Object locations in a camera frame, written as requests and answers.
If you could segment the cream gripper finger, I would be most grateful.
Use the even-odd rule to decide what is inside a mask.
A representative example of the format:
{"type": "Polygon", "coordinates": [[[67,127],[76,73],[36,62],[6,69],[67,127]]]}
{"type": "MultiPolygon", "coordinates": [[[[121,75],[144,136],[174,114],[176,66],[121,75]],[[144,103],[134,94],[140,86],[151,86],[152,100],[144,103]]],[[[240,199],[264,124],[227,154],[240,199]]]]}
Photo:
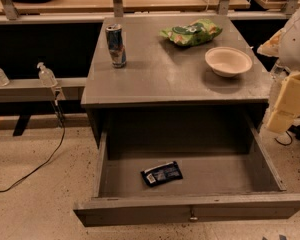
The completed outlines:
{"type": "Polygon", "coordinates": [[[279,48],[283,34],[284,29],[281,28],[270,39],[258,47],[257,53],[266,57],[279,57],[279,48]]]}
{"type": "Polygon", "coordinates": [[[274,133],[283,133],[300,116],[300,72],[291,73],[281,85],[272,107],[266,128],[274,133]]]}

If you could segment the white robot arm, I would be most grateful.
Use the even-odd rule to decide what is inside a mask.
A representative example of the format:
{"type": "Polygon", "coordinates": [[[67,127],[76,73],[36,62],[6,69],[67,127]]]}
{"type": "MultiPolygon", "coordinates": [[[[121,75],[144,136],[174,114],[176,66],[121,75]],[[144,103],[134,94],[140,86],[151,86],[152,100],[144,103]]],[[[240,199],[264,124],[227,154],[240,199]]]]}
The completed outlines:
{"type": "Polygon", "coordinates": [[[268,57],[277,57],[277,66],[289,71],[282,80],[276,79],[269,99],[270,111],[266,128],[283,133],[300,116],[300,7],[257,52],[268,57]]]}

